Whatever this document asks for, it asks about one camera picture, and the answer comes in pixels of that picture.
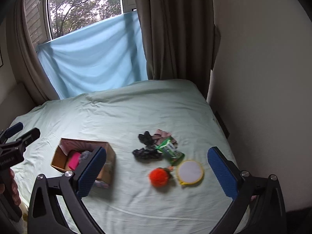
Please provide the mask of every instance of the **light blue sheet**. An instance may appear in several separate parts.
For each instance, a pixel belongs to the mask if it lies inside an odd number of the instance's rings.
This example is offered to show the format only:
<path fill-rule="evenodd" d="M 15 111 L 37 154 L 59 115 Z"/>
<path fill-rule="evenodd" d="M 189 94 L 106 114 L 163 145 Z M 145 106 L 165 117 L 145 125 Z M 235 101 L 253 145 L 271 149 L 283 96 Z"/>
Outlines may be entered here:
<path fill-rule="evenodd" d="M 38 45 L 37 54 L 61 99 L 147 80 L 136 11 Z"/>

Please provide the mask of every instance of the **finger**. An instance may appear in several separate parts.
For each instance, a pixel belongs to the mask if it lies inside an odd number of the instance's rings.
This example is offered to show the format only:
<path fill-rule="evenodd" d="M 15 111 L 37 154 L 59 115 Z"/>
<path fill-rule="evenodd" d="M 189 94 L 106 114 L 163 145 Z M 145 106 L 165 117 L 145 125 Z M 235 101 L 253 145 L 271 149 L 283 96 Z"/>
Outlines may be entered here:
<path fill-rule="evenodd" d="M 11 185 L 12 191 L 14 194 L 18 192 L 18 185 L 14 179 L 12 179 L 12 185 Z"/>
<path fill-rule="evenodd" d="M 10 168 L 10 176 L 11 176 L 11 178 L 15 177 L 15 173 L 14 173 L 14 171 L 11 168 Z"/>
<path fill-rule="evenodd" d="M 21 204 L 21 198 L 19 197 L 19 195 L 14 194 L 12 196 L 12 199 L 13 199 L 15 205 L 20 205 Z"/>
<path fill-rule="evenodd" d="M 4 192 L 4 184 L 0 184 L 0 194 Z"/>
<path fill-rule="evenodd" d="M 16 206 L 19 206 L 21 204 L 21 198 L 18 197 L 18 200 L 14 203 Z"/>

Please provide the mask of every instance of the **red fluffy ball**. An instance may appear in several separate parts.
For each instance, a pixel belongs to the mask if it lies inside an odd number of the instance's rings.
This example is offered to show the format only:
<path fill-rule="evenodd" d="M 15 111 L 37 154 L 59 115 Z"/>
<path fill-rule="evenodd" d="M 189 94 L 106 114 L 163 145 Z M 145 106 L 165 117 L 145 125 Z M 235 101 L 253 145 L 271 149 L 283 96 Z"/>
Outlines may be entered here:
<path fill-rule="evenodd" d="M 150 172 L 149 179 L 154 187 L 163 187 L 168 183 L 169 174 L 163 168 L 157 168 Z"/>

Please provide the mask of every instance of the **brown curtain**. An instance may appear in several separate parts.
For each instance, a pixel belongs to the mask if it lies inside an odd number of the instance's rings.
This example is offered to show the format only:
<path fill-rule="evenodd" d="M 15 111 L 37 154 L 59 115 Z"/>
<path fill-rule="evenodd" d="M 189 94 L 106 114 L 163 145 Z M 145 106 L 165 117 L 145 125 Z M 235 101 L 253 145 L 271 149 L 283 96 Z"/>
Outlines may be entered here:
<path fill-rule="evenodd" d="M 25 11 L 26 0 L 17 0 L 7 14 L 7 50 L 17 83 L 22 82 L 37 105 L 59 99 L 33 47 Z"/>
<path fill-rule="evenodd" d="M 207 97 L 213 0 L 135 0 L 149 79 L 188 79 Z"/>

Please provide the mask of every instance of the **pink fabric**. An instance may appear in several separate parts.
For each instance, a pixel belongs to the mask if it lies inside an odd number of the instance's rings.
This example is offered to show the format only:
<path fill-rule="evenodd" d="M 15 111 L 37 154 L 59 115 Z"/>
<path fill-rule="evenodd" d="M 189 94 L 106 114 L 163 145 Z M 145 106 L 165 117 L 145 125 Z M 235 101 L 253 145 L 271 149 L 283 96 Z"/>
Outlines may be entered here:
<path fill-rule="evenodd" d="M 171 136 L 172 134 L 160 129 L 157 129 L 155 134 L 152 135 L 152 139 L 156 140 L 155 144 L 160 145 L 165 139 L 171 138 L 171 143 L 177 147 L 177 141 Z"/>
<path fill-rule="evenodd" d="M 74 170 L 77 168 L 77 166 L 79 165 L 79 157 L 80 157 L 80 155 L 81 155 L 81 153 L 75 152 L 75 153 L 73 154 L 73 156 L 71 157 L 71 159 L 70 159 L 70 161 L 69 161 L 69 163 L 68 163 L 68 167 L 69 167 L 72 171 L 74 171 Z"/>

